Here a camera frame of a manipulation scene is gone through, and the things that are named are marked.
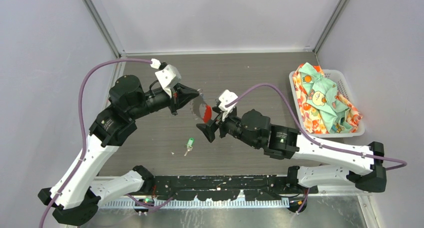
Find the laundry basket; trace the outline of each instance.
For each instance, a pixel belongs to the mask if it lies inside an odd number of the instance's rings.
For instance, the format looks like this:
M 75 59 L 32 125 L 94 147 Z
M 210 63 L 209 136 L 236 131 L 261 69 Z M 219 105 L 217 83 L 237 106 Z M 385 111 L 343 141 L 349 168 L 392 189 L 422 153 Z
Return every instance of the laundry basket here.
M 352 92 L 348 87 L 348 84 L 346 82 L 345 76 L 338 70 L 333 70 L 333 69 L 323 69 L 322 70 L 325 74 L 325 77 L 332 80 L 333 82 L 335 82 L 337 84 L 337 89 L 338 91 L 346 98 L 348 99 L 352 104 L 355 105 L 355 101 L 353 100 L 352 97 Z M 297 100 L 298 97 L 296 95 L 296 91 L 295 91 L 295 84 L 293 83 L 293 74 L 295 72 L 292 71 L 288 77 L 288 79 L 290 80 L 290 84 L 291 84 L 291 93 L 293 94 L 293 98 L 295 100 L 296 103 L 296 111 L 297 111 L 297 118 L 299 120 L 300 125 L 302 126 L 303 129 L 305 129 L 304 123 L 302 121 L 302 114 L 301 114 L 301 110 L 299 109 L 299 106 L 297 104 Z M 328 133 L 328 134 L 314 134 L 311 133 L 312 136 L 314 137 L 319 137 L 319 138 L 344 138 L 344 137 L 356 137 L 356 136 L 361 136 L 363 135 L 365 132 L 365 127 L 364 127 L 364 121 L 361 120 L 359 122 L 358 125 L 358 129 L 356 130 L 356 132 L 350 132 L 350 133 Z

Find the metal frame edge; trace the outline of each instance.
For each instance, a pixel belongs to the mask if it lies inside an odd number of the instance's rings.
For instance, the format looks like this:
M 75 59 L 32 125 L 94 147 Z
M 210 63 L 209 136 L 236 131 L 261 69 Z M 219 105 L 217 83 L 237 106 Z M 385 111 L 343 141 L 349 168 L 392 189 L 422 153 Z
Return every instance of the metal frame edge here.
M 331 30 L 333 29 L 335 23 L 339 19 L 340 15 L 342 14 L 343 10 L 345 9 L 346 5 L 348 4 L 349 0 L 339 0 L 337 3 L 337 6 L 335 7 L 335 10 L 333 14 L 331 15 L 330 19 L 328 20 L 327 25 L 325 26 L 324 30 L 322 31 L 321 36 L 318 39 L 318 42 L 315 45 L 315 48 L 312 50 L 315 54 L 318 54 L 321 47 L 323 46 L 324 42 L 326 41 L 327 37 L 329 36 Z
M 110 47 L 110 50 L 115 55 L 116 58 L 121 57 L 121 53 L 118 50 L 118 47 L 116 46 L 114 40 L 112 39 L 108 29 L 105 26 L 105 23 L 103 22 L 99 12 L 96 9 L 96 6 L 94 5 L 92 0 L 82 0 L 90 13 L 92 19 L 94 20 L 94 23 L 96 24 L 97 28 L 99 29 L 101 35 L 106 40 L 107 45 Z
M 371 196 L 358 196 L 358 201 L 366 226 L 369 228 L 381 228 L 377 220 L 377 214 L 371 203 Z

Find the gray wall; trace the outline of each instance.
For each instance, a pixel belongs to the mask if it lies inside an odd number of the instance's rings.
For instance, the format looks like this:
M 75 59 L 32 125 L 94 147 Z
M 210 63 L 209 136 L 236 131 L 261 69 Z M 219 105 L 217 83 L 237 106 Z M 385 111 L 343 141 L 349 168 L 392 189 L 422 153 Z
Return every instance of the gray wall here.
M 127 53 L 310 50 L 339 0 L 93 0 Z
M 81 0 L 0 0 L 0 44 L 0 227 L 38 227 L 45 209 L 38 191 L 53 186 L 81 149 L 81 81 L 113 55 Z M 112 72 L 88 82 L 87 126 Z M 45 227 L 58 227 L 47 219 Z
M 364 114 L 365 134 L 347 142 L 381 141 L 387 157 L 408 162 L 373 196 L 388 228 L 424 223 L 423 11 L 423 0 L 350 0 L 318 55 L 344 73 Z

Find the white cable clip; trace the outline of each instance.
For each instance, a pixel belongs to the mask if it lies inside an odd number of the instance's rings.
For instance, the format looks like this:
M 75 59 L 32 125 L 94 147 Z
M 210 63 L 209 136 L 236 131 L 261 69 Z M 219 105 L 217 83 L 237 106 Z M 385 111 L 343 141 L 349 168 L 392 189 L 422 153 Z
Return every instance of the white cable clip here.
M 161 62 L 158 59 L 151 59 L 150 66 L 152 68 L 159 69 L 159 67 L 161 66 Z

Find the purple cable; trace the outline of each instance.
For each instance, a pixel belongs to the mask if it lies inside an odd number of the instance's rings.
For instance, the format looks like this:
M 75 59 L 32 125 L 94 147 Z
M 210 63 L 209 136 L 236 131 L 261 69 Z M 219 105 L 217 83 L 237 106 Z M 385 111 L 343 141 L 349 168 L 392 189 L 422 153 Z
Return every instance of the purple cable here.
M 302 210 L 302 208 L 304 207 L 306 201 L 308 200 L 308 195 L 309 195 L 309 191 L 311 190 L 311 188 L 308 188 L 306 190 L 306 194 L 305 194 L 305 199 L 303 199 L 302 204 L 300 205 L 299 209 L 297 209 L 296 214 L 299 214 L 299 212 Z
M 79 95 L 78 95 L 78 117 L 79 117 L 79 126 L 81 127 L 81 134 L 82 134 L 82 152 L 81 156 L 79 157 L 78 162 L 76 163 L 75 167 L 69 174 L 69 176 L 65 179 L 62 186 L 57 190 L 57 193 L 53 196 L 51 201 L 48 203 L 47 207 L 45 208 L 44 213 L 41 216 L 41 220 L 39 222 L 38 227 L 43 228 L 44 221 L 46 219 L 47 213 L 49 212 L 52 205 L 55 203 L 55 201 L 58 199 L 59 194 L 62 193 L 62 191 L 65 189 L 66 185 L 69 183 L 69 181 L 72 179 L 72 177 L 77 172 L 78 168 L 80 168 L 81 164 L 83 163 L 83 159 L 86 156 L 87 152 L 87 141 L 86 141 L 86 129 L 84 127 L 84 119 L 83 119 L 83 93 L 84 93 L 84 87 L 86 86 L 87 81 L 89 80 L 90 76 L 97 71 L 98 69 L 111 65 L 116 64 L 120 62 L 141 62 L 146 64 L 151 64 L 152 61 L 148 59 L 137 59 L 137 58 L 125 58 L 125 59 L 113 59 L 106 62 L 103 62 L 101 64 L 96 65 L 93 69 L 91 69 L 87 75 L 84 77 L 84 80 L 82 80 L 81 87 L 79 88 Z
M 273 84 L 270 84 L 270 83 L 256 84 L 256 85 L 250 87 L 248 90 L 246 90 L 242 95 L 240 95 L 233 102 L 227 104 L 225 107 L 232 106 L 234 103 L 240 101 L 244 96 L 249 94 L 251 91 L 253 91 L 254 89 L 259 88 L 259 87 L 270 87 L 270 88 L 274 89 L 274 91 L 276 91 L 279 94 L 279 96 L 284 101 L 285 105 L 287 106 L 288 111 L 290 112 L 291 116 L 293 117 L 294 122 L 296 123 L 296 126 L 299 128 L 300 132 L 306 137 L 306 139 L 308 139 L 310 142 L 314 143 L 315 145 L 322 146 L 323 148 L 326 148 L 326 149 L 329 149 L 329 150 L 332 150 L 332 151 L 336 151 L 336 152 L 348 153 L 348 154 L 357 155 L 357 156 L 360 156 L 360 157 L 363 155 L 361 152 L 357 152 L 357 151 L 340 149 L 340 148 L 329 146 L 329 145 L 326 145 L 326 144 L 321 145 L 318 141 L 315 141 L 313 138 L 311 138 L 307 134 L 306 130 L 304 130 L 301 127 L 301 124 L 299 123 L 298 118 L 295 116 L 292 108 L 290 107 L 289 101 L 286 99 L 284 94 Z M 401 160 L 401 159 L 383 157 L 383 156 L 378 156 L 378 155 L 373 155 L 373 154 L 366 154 L 365 157 L 373 158 L 373 159 L 377 159 L 377 160 L 382 160 L 382 161 L 400 163 L 399 165 L 395 165 L 395 166 L 391 166 L 391 167 L 386 168 L 387 171 L 394 170 L 394 169 L 397 169 L 397 168 L 402 168 L 402 167 L 405 167 L 407 165 L 407 162 L 404 161 L 404 160 Z
M 161 208 L 161 207 L 163 207 L 163 206 L 165 206 L 166 204 L 168 204 L 173 198 L 171 197 L 171 198 L 169 198 L 168 200 L 166 200 L 163 204 L 160 204 L 160 205 L 158 205 L 158 206 L 156 206 L 156 207 L 153 207 L 153 206 L 148 206 L 148 205 L 146 205 L 146 204 L 143 204 L 142 202 L 140 202 L 140 201 L 138 201 L 134 196 L 132 196 L 132 195 L 130 195 L 130 194 L 127 194 L 126 195 L 127 197 L 129 197 L 129 198 L 131 198 L 133 201 L 135 201 L 135 203 L 137 203 L 137 205 L 139 205 L 139 206 L 142 206 L 142 207 L 144 207 L 144 208 L 147 208 L 147 209 L 149 209 L 149 213 L 151 213 L 151 212 L 155 212 L 155 211 L 157 211 L 157 210 L 159 210 L 159 208 Z M 114 224 L 108 224 L 108 225 L 102 225 L 102 224 L 93 224 L 95 227 L 114 227 L 114 226 L 116 226 L 116 225 L 118 225 L 119 223 L 121 223 L 121 222 L 123 222 L 123 221 L 126 221 L 127 219 L 129 219 L 129 218 L 131 218 L 131 217 L 133 217 L 133 216 L 135 216 L 135 215 L 137 215 L 137 213 L 133 213 L 133 214 L 130 214 L 130 215 L 128 215 L 127 217 L 125 217 L 125 218 L 122 218 L 120 221 L 118 221 L 118 222 L 116 222 L 116 223 L 114 223 Z
M 164 206 L 166 206 L 169 202 L 171 202 L 172 200 L 173 200 L 173 197 L 171 196 L 169 199 L 167 199 L 164 203 L 162 203 L 162 204 L 160 204 L 160 205 L 158 205 L 158 206 L 154 206 L 154 207 L 149 207 L 149 206 L 145 206 L 145 204 L 143 204 L 143 203 L 141 203 L 140 201 L 138 201 L 134 196 L 132 196 L 132 195 L 130 195 L 130 194 L 127 194 L 126 195 L 127 197 L 129 197 L 129 198 L 131 198 L 131 200 L 133 200 L 137 205 L 139 205 L 139 206 L 141 206 L 141 207 L 144 207 L 144 208 L 147 208 L 147 209 L 149 209 L 148 210 L 148 212 L 149 213 L 152 213 L 152 212 L 155 212 L 155 211 L 157 211 L 157 210 L 159 210 L 161 207 L 164 207 Z

